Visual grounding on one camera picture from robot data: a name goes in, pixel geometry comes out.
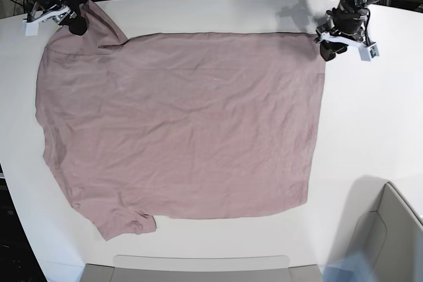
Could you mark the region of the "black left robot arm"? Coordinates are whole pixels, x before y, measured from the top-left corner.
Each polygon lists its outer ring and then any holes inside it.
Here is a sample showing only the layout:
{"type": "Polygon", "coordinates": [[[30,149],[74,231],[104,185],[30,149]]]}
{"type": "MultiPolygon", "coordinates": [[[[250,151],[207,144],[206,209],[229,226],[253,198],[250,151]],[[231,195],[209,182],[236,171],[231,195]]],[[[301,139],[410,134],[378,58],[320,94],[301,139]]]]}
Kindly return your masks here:
{"type": "Polygon", "coordinates": [[[325,22],[316,29],[315,42],[325,61],[333,60],[350,46],[358,49],[363,61],[378,56],[377,46],[369,37],[369,6],[378,0],[339,0],[337,7],[328,10],[325,22]]]}

